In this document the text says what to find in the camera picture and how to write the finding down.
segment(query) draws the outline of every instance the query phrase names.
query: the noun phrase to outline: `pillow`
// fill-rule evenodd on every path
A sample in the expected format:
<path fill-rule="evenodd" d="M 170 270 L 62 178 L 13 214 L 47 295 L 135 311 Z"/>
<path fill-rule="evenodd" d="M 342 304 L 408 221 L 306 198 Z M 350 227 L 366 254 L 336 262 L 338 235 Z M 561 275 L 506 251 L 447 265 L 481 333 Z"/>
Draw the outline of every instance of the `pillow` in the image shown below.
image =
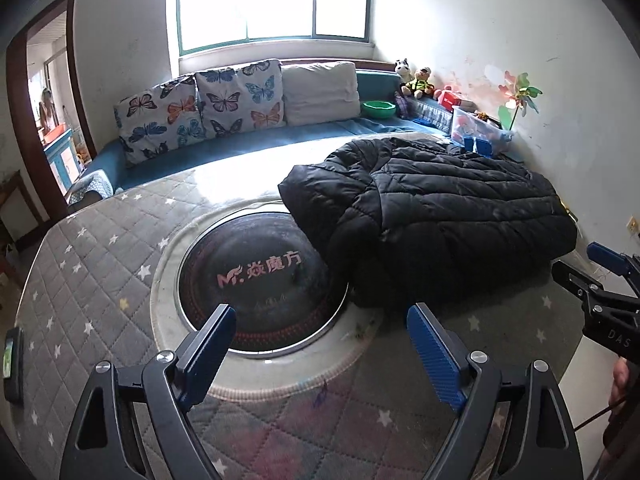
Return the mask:
<path fill-rule="evenodd" d="M 193 75 L 123 99 L 113 111 L 129 164 L 139 164 L 207 138 L 198 111 Z"/>
<path fill-rule="evenodd" d="M 290 126 L 343 121 L 360 115 L 356 65 L 350 61 L 286 65 L 282 87 Z"/>
<path fill-rule="evenodd" d="M 202 122 L 217 137 L 284 126 L 279 60 L 216 68 L 195 76 Z"/>

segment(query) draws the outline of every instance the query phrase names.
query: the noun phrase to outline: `black round cooktop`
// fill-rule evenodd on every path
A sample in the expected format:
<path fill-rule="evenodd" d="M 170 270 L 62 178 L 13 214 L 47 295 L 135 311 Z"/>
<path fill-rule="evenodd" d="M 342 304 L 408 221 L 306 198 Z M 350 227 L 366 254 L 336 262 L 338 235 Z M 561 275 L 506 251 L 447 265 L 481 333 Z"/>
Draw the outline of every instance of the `black round cooktop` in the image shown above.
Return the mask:
<path fill-rule="evenodd" d="M 247 352 L 316 334 L 340 308 L 346 287 L 285 212 L 249 213 L 214 227 L 191 247 L 178 277 L 193 327 L 228 303 L 238 322 L 231 348 Z"/>

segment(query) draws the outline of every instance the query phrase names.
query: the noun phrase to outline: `sofa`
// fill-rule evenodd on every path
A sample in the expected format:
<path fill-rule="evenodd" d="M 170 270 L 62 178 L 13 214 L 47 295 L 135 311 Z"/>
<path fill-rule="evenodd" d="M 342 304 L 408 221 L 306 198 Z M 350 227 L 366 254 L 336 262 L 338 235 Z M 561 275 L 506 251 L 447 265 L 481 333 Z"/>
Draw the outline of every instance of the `sofa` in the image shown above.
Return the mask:
<path fill-rule="evenodd" d="M 393 100 L 394 92 L 401 82 L 399 76 L 393 72 L 379 72 L 373 70 L 355 70 L 357 94 L 360 101 Z M 306 140 L 340 137 L 345 135 L 379 134 L 405 131 L 425 131 L 438 134 L 434 128 L 422 126 L 412 121 L 402 120 L 394 116 L 384 120 L 372 120 L 358 117 L 357 112 L 352 118 L 341 121 L 329 121 L 319 124 L 290 125 L 286 123 L 287 88 L 283 88 L 285 95 L 282 124 L 284 126 L 270 129 L 260 129 L 236 133 L 228 136 L 215 136 L 195 144 L 188 144 L 149 160 L 137 164 L 127 161 L 123 142 L 115 139 L 102 149 L 96 158 L 87 166 L 83 177 L 85 181 L 97 176 L 99 180 L 106 180 L 104 189 L 118 193 L 123 190 L 139 186 L 146 182 L 169 176 L 179 171 L 194 168 L 208 162 L 228 158 L 244 153 L 256 152 L 267 148 L 284 146 Z M 77 187 L 74 192 L 82 195 L 82 189 Z"/>

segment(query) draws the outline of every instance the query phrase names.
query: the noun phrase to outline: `black cable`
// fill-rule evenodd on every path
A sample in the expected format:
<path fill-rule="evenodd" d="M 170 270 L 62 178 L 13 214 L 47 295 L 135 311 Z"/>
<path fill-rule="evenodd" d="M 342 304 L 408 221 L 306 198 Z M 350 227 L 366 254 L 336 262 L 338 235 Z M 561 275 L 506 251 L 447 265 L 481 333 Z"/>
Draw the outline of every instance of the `black cable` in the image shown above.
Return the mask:
<path fill-rule="evenodd" d="M 604 410 L 600 410 L 598 413 L 596 413 L 593 416 L 590 416 L 587 420 L 585 420 L 582 424 L 578 424 L 575 428 L 574 431 L 578 431 L 581 430 L 582 428 L 584 428 L 587 424 L 593 422 L 594 420 L 596 420 L 597 418 L 599 418 L 600 416 L 603 416 L 605 413 L 610 412 L 611 410 L 613 410 L 614 408 L 616 408 L 617 406 L 619 406 L 620 404 L 622 404 L 623 402 L 625 402 L 626 400 L 626 396 L 622 396 L 620 397 L 616 402 L 614 402 L 612 405 L 606 407 Z"/>

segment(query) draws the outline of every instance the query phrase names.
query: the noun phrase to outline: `window frame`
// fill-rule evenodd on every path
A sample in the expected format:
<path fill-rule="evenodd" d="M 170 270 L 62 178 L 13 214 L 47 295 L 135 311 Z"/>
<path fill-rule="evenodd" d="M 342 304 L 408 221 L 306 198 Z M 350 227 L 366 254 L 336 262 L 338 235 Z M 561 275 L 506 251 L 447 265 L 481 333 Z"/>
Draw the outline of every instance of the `window frame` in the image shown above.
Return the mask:
<path fill-rule="evenodd" d="M 311 16 L 311 35 L 310 36 L 270 36 L 268 38 L 245 38 L 244 40 L 225 41 L 223 43 L 208 44 L 196 48 L 183 49 L 182 47 L 182 23 L 180 22 L 180 0 L 175 0 L 175 13 L 178 33 L 178 51 L 180 56 L 188 56 L 205 50 L 213 50 L 223 46 L 231 46 L 237 44 L 259 43 L 261 41 L 277 41 L 277 40 L 335 40 L 335 41 L 353 41 L 355 43 L 369 43 L 370 18 L 371 18 L 371 0 L 367 0 L 364 20 L 364 38 L 354 38 L 353 36 L 332 36 L 330 34 L 316 34 L 316 0 L 313 0 L 312 16 Z"/>

